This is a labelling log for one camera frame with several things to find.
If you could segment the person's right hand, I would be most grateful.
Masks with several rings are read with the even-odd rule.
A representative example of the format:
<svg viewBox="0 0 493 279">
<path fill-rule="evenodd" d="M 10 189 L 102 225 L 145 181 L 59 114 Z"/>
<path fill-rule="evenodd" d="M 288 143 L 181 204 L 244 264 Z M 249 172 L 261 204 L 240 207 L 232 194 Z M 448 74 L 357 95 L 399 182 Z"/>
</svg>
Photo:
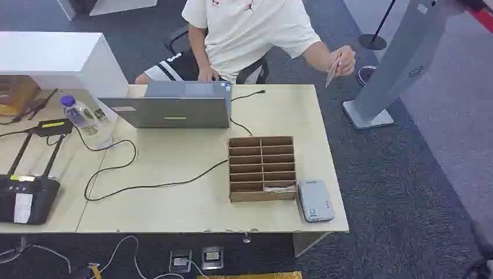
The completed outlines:
<svg viewBox="0 0 493 279">
<path fill-rule="evenodd" d="M 199 67 L 198 81 L 212 82 L 219 80 L 220 80 L 220 76 L 218 72 L 214 70 L 212 67 L 208 65 Z"/>
</svg>

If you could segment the person's left hand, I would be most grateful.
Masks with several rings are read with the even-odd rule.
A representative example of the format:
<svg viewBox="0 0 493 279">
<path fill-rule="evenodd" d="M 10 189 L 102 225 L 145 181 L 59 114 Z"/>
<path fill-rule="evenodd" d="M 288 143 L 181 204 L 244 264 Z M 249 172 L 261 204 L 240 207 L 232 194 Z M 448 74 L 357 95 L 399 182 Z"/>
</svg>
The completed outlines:
<svg viewBox="0 0 493 279">
<path fill-rule="evenodd" d="M 336 49 L 333 54 L 335 55 L 336 62 L 334 63 L 334 75 L 350 76 L 355 68 L 355 51 L 349 45 L 344 45 Z"/>
</svg>

